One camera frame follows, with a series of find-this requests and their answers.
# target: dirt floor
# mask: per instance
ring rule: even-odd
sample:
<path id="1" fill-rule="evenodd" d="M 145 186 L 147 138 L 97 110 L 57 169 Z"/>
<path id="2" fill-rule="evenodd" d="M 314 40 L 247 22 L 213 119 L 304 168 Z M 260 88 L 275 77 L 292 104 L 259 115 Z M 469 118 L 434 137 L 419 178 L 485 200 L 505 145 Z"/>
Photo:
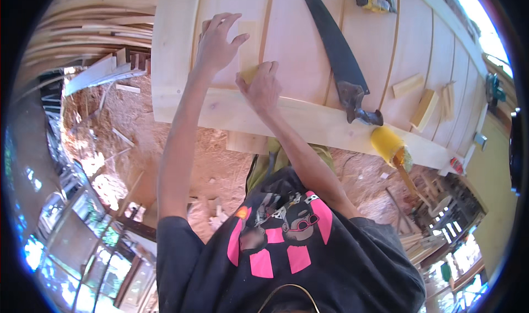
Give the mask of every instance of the dirt floor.
<path id="1" fill-rule="evenodd" d="M 127 195 L 144 171 L 130 200 L 155 212 L 156 173 L 170 124 L 154 121 L 149 76 L 119 80 L 116 84 L 139 87 L 141 93 L 122 91 L 116 89 L 115 84 L 105 84 L 64 98 L 63 145 L 70 158 L 81 161 L 89 177 L 96 175 L 93 186 L 103 203 L 112 209 L 117 209 L 118 199 Z M 108 88 L 102 112 L 70 132 L 75 124 L 98 109 L 101 96 Z M 134 148 L 114 158 L 110 157 L 129 145 L 114 134 L 112 128 L 135 144 Z M 208 224 L 208 218 L 212 216 L 208 200 L 219 197 L 226 214 L 232 214 L 244 199 L 245 180 L 253 158 L 247 153 L 226 150 L 226 133 L 201 127 L 197 131 L 189 191 L 189 202 L 193 204 L 188 220 L 204 242 L 213 234 Z M 419 198 L 412 197 L 398 172 L 382 158 L 334 148 L 331 153 L 348 198 L 366 217 L 381 224 L 396 224 L 397 210 L 385 191 L 386 187 L 404 213 L 410 214 L 420 205 Z M 427 172 L 431 178 L 436 176 L 436 171 L 414 165 L 410 176 L 419 189 L 425 186 L 419 176 L 421 172 Z M 381 178 L 383 173 L 389 175 L 387 179 Z M 144 223 L 155 226 L 155 213 L 149 214 L 148 211 L 145 217 L 150 215 L 150 220 L 144 219 Z"/>

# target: hand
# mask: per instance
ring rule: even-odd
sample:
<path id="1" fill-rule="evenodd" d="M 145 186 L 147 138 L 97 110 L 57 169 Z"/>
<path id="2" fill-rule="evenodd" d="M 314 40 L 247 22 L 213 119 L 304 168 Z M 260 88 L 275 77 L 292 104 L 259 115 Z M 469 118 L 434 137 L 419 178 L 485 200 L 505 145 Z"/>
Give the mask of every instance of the hand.
<path id="1" fill-rule="evenodd" d="M 239 47 L 250 37 L 245 33 L 235 37 L 232 43 L 226 41 L 229 29 L 241 16 L 242 14 L 226 12 L 202 23 L 202 33 L 198 37 L 197 60 L 193 69 L 213 77 L 228 66 Z"/>
<path id="2" fill-rule="evenodd" d="M 248 104 L 261 117 L 270 115 L 276 110 L 281 92 L 281 85 L 276 79 L 278 67 L 279 63 L 276 61 L 261 63 L 250 85 L 244 81 L 240 73 L 236 74 L 235 83 Z"/>

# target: olive green pants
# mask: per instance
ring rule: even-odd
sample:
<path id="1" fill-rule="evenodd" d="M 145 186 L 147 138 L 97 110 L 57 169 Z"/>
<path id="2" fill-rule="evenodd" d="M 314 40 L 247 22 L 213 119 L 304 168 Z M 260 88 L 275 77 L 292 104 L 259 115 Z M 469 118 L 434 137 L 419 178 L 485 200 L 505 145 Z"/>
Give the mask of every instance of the olive green pants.
<path id="1" fill-rule="evenodd" d="M 336 173 L 328 147 L 325 145 L 313 145 L 311 143 L 309 145 L 331 170 Z M 260 184 L 270 174 L 290 165 L 287 153 L 276 138 L 268 137 L 268 152 L 268 155 L 255 155 L 250 172 L 246 178 L 246 193 L 254 189 L 257 184 Z"/>

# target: yellow wall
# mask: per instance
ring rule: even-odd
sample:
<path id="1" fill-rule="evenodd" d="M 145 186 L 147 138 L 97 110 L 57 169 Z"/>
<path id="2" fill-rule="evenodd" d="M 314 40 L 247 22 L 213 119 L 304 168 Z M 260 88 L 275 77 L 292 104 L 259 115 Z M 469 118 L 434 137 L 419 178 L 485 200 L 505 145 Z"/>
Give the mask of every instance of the yellow wall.
<path id="1" fill-rule="evenodd" d="M 483 152 L 476 147 L 466 172 L 473 191 L 487 212 L 473 235 L 491 277 L 511 235 L 517 197 L 511 191 L 508 134 L 490 114 L 487 114 L 481 132 L 488 139 L 487 147 Z"/>

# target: hand saw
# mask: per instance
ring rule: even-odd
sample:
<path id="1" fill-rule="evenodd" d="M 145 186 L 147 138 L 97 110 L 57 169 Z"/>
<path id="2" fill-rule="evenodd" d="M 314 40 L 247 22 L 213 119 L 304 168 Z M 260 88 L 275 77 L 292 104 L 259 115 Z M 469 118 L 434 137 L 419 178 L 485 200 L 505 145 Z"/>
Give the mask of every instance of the hand saw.
<path id="1" fill-rule="evenodd" d="M 305 0 L 325 46 L 329 63 L 334 72 L 340 104 L 346 109 L 347 122 L 356 118 L 367 125 L 384 124 L 380 111 L 362 109 L 362 99 L 369 94 L 366 80 L 354 58 L 353 52 L 322 0 Z"/>

